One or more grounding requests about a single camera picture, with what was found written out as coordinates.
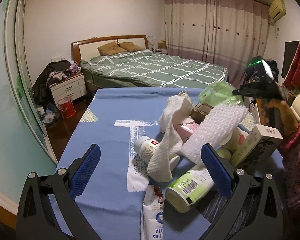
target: pink box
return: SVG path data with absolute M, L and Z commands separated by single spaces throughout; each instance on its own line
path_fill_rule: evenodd
M 199 125 L 196 122 L 193 122 L 188 124 L 176 124 L 173 127 L 180 135 L 182 142 L 185 143 L 199 127 Z

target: brown soap bar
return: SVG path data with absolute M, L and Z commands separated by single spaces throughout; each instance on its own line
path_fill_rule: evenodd
M 200 124 L 205 119 L 206 115 L 210 113 L 212 108 L 212 106 L 199 103 L 192 109 L 190 116 L 196 123 Z

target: blue gripper pad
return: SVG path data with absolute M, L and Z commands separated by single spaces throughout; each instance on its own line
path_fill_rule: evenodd
M 208 144 L 201 148 L 201 159 L 221 196 L 230 199 L 233 195 L 232 180 L 219 160 L 216 151 Z
M 71 189 L 69 191 L 73 200 L 75 197 L 80 196 L 83 193 L 89 179 L 100 161 L 100 156 L 100 147 L 95 145 L 73 175 L 71 179 Z

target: pillow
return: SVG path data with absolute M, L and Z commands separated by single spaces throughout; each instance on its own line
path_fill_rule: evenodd
M 135 52 L 139 50 L 145 50 L 144 48 L 134 44 L 133 42 L 121 42 L 119 43 L 119 46 L 128 52 Z
M 127 52 L 125 49 L 120 48 L 115 41 L 98 47 L 98 51 L 101 56 L 111 56 L 120 52 Z

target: black tv screen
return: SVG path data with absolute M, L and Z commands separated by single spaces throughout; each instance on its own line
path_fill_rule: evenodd
M 284 60 L 282 66 L 281 76 L 283 78 L 288 74 L 290 65 L 293 61 L 294 55 L 297 51 L 299 41 L 289 41 L 285 43 L 284 46 Z

